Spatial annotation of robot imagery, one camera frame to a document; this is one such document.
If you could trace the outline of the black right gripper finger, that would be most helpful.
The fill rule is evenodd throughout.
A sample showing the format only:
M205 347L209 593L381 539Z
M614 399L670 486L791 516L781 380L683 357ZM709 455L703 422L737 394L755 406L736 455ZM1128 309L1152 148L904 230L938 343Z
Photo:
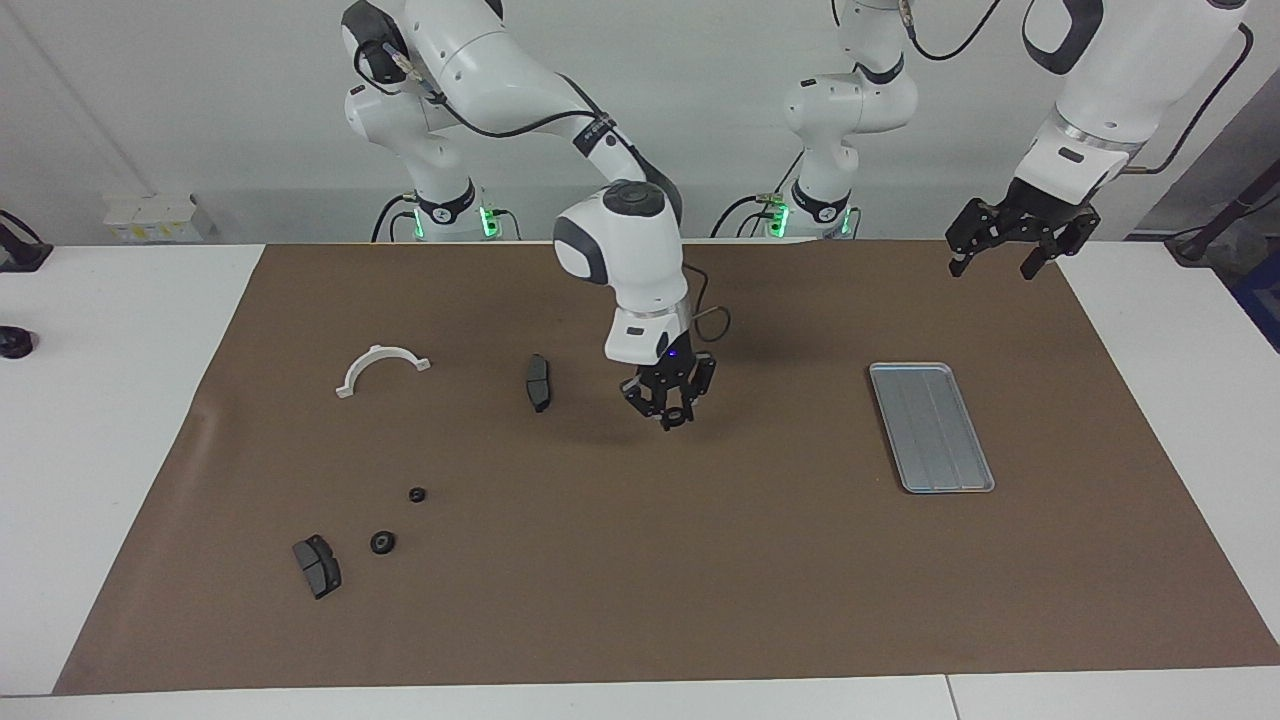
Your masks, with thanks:
M692 370L682 383L682 407L686 421L695 419L694 407L699 398L709 392L717 369L714 356L695 356L694 360Z
M644 418L657 420L663 430L669 429L666 420L666 395L667 391L660 386L654 389L652 378L645 372L622 382L623 398Z

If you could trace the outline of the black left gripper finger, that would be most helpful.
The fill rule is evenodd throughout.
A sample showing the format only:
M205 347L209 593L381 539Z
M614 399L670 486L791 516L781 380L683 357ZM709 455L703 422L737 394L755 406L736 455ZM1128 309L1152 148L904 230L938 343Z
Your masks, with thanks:
M1027 232L1036 247L1020 265L1021 277L1033 281L1051 261L1075 256L1100 224L1098 215L1078 215L1056 231L1041 220L1029 220Z
M951 277L963 277L972 260L991 249L1004 243L1000 228L1004 209L982 199L970 199L946 229L946 241L952 259L948 263Z

